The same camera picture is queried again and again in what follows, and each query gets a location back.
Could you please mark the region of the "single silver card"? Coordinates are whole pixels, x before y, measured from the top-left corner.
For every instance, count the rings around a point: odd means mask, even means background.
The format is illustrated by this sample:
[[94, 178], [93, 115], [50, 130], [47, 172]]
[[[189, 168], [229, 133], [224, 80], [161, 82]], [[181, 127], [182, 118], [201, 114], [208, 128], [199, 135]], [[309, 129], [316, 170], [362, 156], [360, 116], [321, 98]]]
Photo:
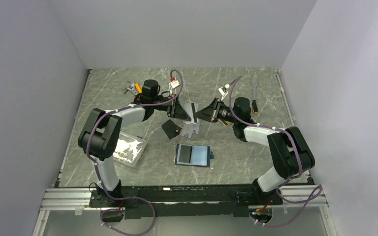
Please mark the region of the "single silver card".
[[187, 124], [195, 124], [198, 123], [198, 118], [194, 116], [194, 114], [197, 112], [198, 105], [196, 103], [185, 103], [183, 105], [183, 108], [185, 112], [189, 115], [190, 121], [185, 120], [184, 123]]

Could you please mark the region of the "silver card stack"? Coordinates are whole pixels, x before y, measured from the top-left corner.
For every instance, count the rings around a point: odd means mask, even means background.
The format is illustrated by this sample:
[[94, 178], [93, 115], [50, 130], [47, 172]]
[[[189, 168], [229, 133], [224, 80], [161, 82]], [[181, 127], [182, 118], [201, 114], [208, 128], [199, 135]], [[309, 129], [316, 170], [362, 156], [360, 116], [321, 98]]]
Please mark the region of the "silver card stack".
[[180, 135], [182, 137], [191, 138], [194, 134], [199, 134], [200, 122], [185, 123], [182, 127]]

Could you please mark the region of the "black card stack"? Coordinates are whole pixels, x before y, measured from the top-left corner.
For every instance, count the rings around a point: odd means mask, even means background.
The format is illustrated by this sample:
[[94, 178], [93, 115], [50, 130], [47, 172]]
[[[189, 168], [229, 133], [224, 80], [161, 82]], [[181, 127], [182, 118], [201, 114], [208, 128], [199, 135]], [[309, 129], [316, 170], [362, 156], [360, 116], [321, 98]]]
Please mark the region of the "black card stack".
[[161, 127], [170, 140], [179, 136], [182, 130], [180, 126], [178, 126], [170, 119], [163, 123]]

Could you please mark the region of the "single black card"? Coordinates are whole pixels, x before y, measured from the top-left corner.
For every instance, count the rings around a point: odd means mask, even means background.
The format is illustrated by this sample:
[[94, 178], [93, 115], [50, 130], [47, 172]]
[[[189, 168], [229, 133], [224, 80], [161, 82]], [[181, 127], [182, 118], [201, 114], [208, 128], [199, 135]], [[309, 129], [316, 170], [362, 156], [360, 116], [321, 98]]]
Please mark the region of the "single black card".
[[190, 164], [191, 152], [192, 152], [192, 146], [180, 145], [178, 162]]

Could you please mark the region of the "blue leather card holder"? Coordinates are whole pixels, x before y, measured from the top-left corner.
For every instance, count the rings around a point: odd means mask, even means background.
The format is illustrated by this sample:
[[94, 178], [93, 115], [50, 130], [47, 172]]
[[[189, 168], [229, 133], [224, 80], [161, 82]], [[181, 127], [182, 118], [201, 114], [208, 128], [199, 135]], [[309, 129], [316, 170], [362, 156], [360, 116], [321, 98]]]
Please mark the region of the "blue leather card holder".
[[210, 146], [187, 145], [187, 146], [192, 146], [191, 163], [185, 164], [185, 163], [178, 162], [180, 145], [185, 145], [185, 144], [176, 145], [176, 152], [175, 152], [175, 158], [174, 158], [175, 165], [210, 167], [210, 162], [212, 159], [214, 159], [214, 153], [211, 151]]

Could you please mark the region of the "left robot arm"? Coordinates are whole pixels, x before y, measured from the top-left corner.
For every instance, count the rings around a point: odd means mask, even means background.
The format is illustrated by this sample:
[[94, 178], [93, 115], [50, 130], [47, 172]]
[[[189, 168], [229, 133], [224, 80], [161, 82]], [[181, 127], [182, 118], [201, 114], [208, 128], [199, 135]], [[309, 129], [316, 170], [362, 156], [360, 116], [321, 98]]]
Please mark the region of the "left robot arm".
[[122, 199], [122, 185], [112, 157], [121, 128], [146, 121], [154, 110], [165, 111], [171, 118], [189, 119], [178, 100], [183, 80], [172, 77], [168, 85], [167, 96], [164, 96], [156, 80], [146, 80], [128, 106], [111, 111], [95, 108], [85, 122], [78, 146], [92, 161], [98, 179], [96, 185], [103, 192], [102, 200], [111, 207], [118, 205]]

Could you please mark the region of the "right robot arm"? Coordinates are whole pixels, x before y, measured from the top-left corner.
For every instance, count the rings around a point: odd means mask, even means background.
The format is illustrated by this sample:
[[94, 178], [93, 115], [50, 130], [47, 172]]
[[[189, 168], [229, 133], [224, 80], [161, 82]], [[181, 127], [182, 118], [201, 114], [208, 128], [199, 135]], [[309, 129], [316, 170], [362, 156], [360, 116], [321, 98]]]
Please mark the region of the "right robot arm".
[[194, 116], [211, 123], [231, 123], [237, 139], [269, 147], [273, 166], [253, 181], [252, 199], [257, 204], [269, 200], [271, 192], [281, 184], [315, 166], [315, 158], [298, 127], [278, 129], [254, 123], [250, 101], [245, 97], [236, 98], [233, 107], [215, 98]]

